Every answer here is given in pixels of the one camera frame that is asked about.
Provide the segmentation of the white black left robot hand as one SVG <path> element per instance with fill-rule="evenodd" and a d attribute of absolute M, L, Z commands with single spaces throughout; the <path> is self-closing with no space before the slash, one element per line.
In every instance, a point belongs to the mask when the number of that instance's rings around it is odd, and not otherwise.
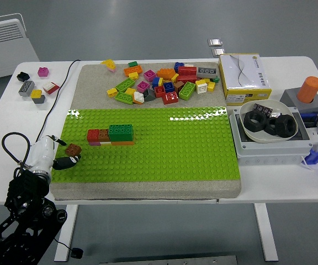
<path fill-rule="evenodd" d="M 55 170 L 68 169 L 76 165 L 81 155 L 67 155 L 66 157 L 55 158 L 55 143 L 66 146 L 66 143 L 58 137 L 44 136 L 31 146 L 27 158 L 27 170 L 33 173 L 43 173 L 51 176 L 51 168 Z"/>

